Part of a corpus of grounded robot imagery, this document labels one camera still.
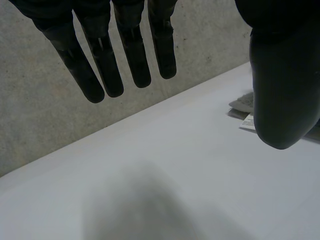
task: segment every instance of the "label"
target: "label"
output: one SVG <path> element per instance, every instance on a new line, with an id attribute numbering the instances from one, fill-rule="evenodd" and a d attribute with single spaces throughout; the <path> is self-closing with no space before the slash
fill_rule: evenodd
<path id="1" fill-rule="evenodd" d="M 254 114 L 250 113 L 240 125 L 241 129 L 256 130 L 254 122 Z"/>

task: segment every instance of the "black fingertip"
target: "black fingertip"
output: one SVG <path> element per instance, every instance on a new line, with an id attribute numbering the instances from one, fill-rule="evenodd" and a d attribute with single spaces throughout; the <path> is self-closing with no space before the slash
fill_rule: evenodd
<path id="1" fill-rule="evenodd" d="M 162 67 L 159 68 L 160 75 L 164 79 L 171 79 L 177 74 L 177 67 L 174 66 L 167 66 L 167 67 Z"/>
<path id="2" fill-rule="evenodd" d="M 302 137 L 299 134 L 294 134 L 289 129 L 281 128 L 277 117 L 267 121 L 257 117 L 257 114 L 255 114 L 254 126 L 259 138 L 267 145 L 278 150 L 285 150 L 291 147 Z"/>

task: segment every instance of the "black glove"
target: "black glove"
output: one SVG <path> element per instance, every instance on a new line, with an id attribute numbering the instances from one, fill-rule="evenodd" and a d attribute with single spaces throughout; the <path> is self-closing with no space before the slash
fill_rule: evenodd
<path id="1" fill-rule="evenodd" d="M 145 47 L 140 32 L 144 0 L 112 0 L 115 19 L 133 80 L 138 88 L 151 83 Z M 124 86 L 110 42 L 110 0 L 10 0 L 49 39 L 85 97 L 101 102 L 105 93 L 76 38 L 74 10 L 90 46 L 104 88 L 118 97 Z M 170 17 L 177 0 L 148 0 L 150 28 L 160 74 L 172 78 L 176 72 L 173 28 Z"/>
<path id="2" fill-rule="evenodd" d="M 320 118 L 320 5 L 317 0 L 235 0 L 253 27 L 254 125 L 286 149 Z"/>

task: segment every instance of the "gray wall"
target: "gray wall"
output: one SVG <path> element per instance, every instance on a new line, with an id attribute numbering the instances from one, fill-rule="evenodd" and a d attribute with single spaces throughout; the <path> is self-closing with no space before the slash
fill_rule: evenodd
<path id="1" fill-rule="evenodd" d="M 7 0 L 0 0 L 0 16 L 0 176 L 249 60 L 250 28 L 234 0 L 179 0 L 172 17 L 177 75 L 161 78 L 144 11 L 140 26 L 152 83 L 139 89 L 112 14 L 109 32 L 125 92 L 92 104 L 30 19 Z"/>

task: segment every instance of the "paper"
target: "paper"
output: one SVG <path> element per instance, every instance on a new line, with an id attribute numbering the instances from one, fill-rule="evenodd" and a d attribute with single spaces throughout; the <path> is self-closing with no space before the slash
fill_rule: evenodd
<path id="1" fill-rule="evenodd" d="M 254 114 L 250 113 L 240 125 L 241 129 L 256 130 L 254 122 Z"/>

